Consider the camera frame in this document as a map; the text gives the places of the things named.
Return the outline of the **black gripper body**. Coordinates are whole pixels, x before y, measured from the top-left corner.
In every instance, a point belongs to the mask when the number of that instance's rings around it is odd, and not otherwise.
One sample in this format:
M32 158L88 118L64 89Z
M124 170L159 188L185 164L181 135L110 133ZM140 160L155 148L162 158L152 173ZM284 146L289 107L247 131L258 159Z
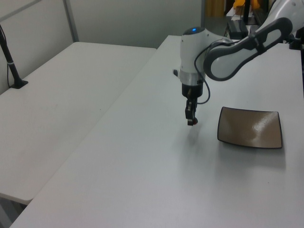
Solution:
M197 99L203 94L203 84L185 85L182 84L182 95L187 99Z

